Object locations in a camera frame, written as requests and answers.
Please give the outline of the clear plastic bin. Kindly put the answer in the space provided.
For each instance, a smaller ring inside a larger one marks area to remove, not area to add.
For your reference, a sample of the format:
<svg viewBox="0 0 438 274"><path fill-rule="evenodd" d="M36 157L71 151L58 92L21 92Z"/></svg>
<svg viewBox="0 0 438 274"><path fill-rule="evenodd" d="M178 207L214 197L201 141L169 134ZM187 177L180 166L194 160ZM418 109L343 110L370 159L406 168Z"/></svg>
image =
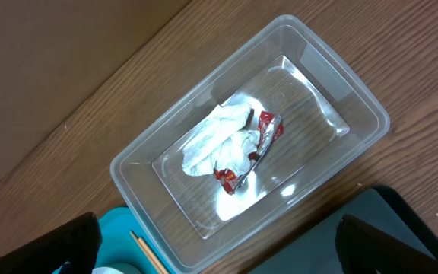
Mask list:
<svg viewBox="0 0 438 274"><path fill-rule="evenodd" d="M388 113L342 58L281 15L124 148L110 173L170 268L196 273L388 129Z"/></svg>

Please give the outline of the black tray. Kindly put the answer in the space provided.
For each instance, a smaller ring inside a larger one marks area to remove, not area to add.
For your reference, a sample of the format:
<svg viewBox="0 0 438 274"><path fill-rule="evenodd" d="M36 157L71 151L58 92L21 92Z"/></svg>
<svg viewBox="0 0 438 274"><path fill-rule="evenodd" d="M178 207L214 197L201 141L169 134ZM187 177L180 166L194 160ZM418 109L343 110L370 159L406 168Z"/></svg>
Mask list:
<svg viewBox="0 0 438 274"><path fill-rule="evenodd" d="M388 186L363 191L275 255L254 273L343 273L335 249L335 234L344 215L352 215L438 260L438 237L406 201Z"/></svg>

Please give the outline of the white cup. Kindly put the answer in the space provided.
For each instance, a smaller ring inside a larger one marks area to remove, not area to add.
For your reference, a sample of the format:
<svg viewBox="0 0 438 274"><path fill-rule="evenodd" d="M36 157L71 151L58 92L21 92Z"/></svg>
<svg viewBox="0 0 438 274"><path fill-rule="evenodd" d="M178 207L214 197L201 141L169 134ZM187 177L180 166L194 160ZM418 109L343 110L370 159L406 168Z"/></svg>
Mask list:
<svg viewBox="0 0 438 274"><path fill-rule="evenodd" d="M124 274L113 267L103 266L92 270L91 274Z"/></svg>

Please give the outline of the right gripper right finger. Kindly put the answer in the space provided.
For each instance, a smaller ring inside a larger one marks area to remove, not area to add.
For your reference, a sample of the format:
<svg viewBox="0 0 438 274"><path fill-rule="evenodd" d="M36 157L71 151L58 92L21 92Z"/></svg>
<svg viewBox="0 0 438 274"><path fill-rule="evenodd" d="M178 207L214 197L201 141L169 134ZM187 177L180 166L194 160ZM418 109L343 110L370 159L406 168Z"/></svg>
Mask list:
<svg viewBox="0 0 438 274"><path fill-rule="evenodd" d="M438 260L352 215L336 228L335 249L343 273L438 273Z"/></svg>

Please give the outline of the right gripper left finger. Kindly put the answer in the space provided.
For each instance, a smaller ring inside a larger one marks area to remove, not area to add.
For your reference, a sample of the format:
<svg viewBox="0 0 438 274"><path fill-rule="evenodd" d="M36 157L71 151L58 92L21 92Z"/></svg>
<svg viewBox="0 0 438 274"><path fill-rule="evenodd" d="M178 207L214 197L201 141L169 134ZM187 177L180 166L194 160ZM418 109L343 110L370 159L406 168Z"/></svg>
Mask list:
<svg viewBox="0 0 438 274"><path fill-rule="evenodd" d="M91 273L101 243L98 218L86 212L0 257L0 274Z"/></svg>

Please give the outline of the red snack wrapper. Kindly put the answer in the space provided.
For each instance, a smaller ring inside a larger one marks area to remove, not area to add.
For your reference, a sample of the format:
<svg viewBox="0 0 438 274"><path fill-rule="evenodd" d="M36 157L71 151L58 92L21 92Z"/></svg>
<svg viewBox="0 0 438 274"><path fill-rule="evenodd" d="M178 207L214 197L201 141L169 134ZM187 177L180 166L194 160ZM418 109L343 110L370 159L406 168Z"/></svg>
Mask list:
<svg viewBox="0 0 438 274"><path fill-rule="evenodd" d="M247 170L238 174L230 168L215 169L214 177L220 182L227 194L233 195L246 181L246 178L266 155L271 144L283 134L282 117L262 111L259 116L259 143L256 150L246 155Z"/></svg>

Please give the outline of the teal serving tray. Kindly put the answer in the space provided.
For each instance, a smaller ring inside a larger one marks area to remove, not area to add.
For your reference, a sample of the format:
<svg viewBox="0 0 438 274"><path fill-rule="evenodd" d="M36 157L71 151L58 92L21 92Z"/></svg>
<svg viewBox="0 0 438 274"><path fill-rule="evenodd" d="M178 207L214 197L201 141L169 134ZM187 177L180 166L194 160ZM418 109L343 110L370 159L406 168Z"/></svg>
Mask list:
<svg viewBox="0 0 438 274"><path fill-rule="evenodd" d="M175 273L151 243L128 207L117 207L99 219L102 242L94 268L114 268L124 273L157 273L145 252L132 236L142 238L168 273Z"/></svg>

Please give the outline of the white tissue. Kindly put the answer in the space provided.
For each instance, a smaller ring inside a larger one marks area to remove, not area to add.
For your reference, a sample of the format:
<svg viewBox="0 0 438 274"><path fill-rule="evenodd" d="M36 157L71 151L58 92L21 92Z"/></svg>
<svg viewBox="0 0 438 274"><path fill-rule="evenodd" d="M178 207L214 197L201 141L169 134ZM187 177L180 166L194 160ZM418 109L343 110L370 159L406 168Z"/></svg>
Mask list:
<svg viewBox="0 0 438 274"><path fill-rule="evenodd" d="M246 155L256 150L259 131L246 129L252 107L241 103L216 106L193 130L182 149L182 170L191 177L211 175L215 169L247 170Z"/></svg>

